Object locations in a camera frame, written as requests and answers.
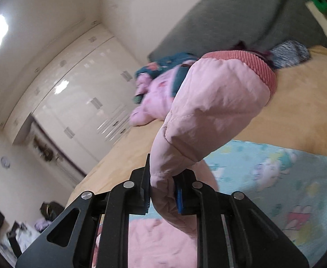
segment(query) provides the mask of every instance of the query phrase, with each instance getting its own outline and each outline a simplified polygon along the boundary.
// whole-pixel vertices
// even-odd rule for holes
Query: ceiling
[[[101,0],[0,0],[8,32],[0,46],[0,128],[38,73],[101,22]]]

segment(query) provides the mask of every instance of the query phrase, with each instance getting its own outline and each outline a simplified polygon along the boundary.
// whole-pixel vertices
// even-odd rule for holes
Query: cartoon print blanket
[[[233,140],[205,161],[219,191],[244,192],[295,243],[311,267],[323,256],[327,250],[327,156]],[[145,217],[130,216],[130,220],[143,218],[161,217],[151,204]]]

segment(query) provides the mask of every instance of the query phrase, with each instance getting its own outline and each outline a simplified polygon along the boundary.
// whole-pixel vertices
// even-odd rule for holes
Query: black bag
[[[54,221],[64,211],[64,207],[56,201],[50,203],[42,203],[40,207],[40,213],[49,221]]]

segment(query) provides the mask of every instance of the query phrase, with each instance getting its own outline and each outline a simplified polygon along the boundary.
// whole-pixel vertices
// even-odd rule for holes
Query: tan blanket
[[[237,140],[327,156],[327,49],[315,46],[310,52],[308,62],[278,71],[277,92]],[[68,204],[83,191],[109,191],[144,166],[161,125],[154,121],[133,127],[78,184]]]

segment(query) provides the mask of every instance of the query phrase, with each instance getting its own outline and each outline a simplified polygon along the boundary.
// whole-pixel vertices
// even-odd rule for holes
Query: silver screw
[[[200,189],[201,187],[203,187],[203,184],[202,184],[202,182],[194,182],[194,183],[192,184],[192,187],[193,187],[193,188]]]
[[[89,199],[93,196],[93,194],[90,191],[84,191],[82,193],[82,199]]]
[[[235,192],[235,193],[233,194],[233,197],[234,197],[235,199],[237,199],[237,200],[241,200],[241,199],[244,198],[244,194],[243,194],[242,192],[240,192],[240,191],[237,191],[237,192]]]
[[[128,181],[128,182],[124,182],[124,187],[125,188],[132,188],[132,187],[134,187],[134,183],[133,182],[131,182],[131,181]]]

